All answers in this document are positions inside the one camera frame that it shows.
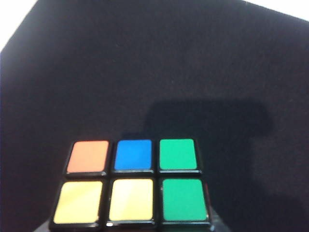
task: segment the cube face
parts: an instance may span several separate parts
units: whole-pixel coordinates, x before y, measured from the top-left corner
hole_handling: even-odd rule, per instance
[[[152,179],[116,179],[112,185],[110,221],[150,221],[153,219]]]
[[[194,170],[197,158],[193,139],[162,139],[159,167],[161,170]]]
[[[208,212],[200,179],[164,179],[164,221],[206,221]]]
[[[204,231],[211,214],[200,174],[193,139],[76,142],[50,229]]]
[[[118,142],[114,162],[115,170],[149,170],[151,167],[151,140],[121,140]]]
[[[108,141],[79,141],[73,146],[67,173],[94,173],[105,169]]]
[[[55,224],[95,223],[103,183],[101,181],[72,181],[63,184],[56,206]]]

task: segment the dark fabric backdrop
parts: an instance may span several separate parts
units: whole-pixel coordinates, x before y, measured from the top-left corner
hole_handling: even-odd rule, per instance
[[[1,53],[1,225],[50,215],[75,140],[196,137],[236,232],[309,228],[309,23],[240,0],[40,0]]]

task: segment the green sticker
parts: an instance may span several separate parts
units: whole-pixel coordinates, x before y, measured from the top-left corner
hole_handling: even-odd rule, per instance
[[[160,168],[163,170],[196,169],[197,159],[193,139],[162,139]]]
[[[201,221],[207,216],[201,180],[163,180],[163,217],[166,221]]]

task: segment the colored square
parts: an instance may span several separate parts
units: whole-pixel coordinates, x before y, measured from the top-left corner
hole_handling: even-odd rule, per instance
[[[117,146],[115,170],[145,170],[151,168],[151,140],[121,140]]]
[[[194,170],[197,158],[193,139],[162,139],[160,141],[162,170]]]
[[[54,215],[54,223],[94,223],[103,183],[101,181],[74,181],[63,184]]]
[[[163,218],[166,221],[203,221],[208,217],[199,179],[163,180]]]
[[[108,141],[80,141],[73,146],[68,173],[102,172],[108,150]]]
[[[112,186],[111,221],[143,221],[153,218],[153,180],[117,179]]]

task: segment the black cloth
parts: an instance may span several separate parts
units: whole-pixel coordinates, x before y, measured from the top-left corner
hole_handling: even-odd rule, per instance
[[[244,1],[40,0],[1,53],[1,231],[50,216],[73,141],[161,137],[233,231],[306,231],[308,78],[309,23]]]

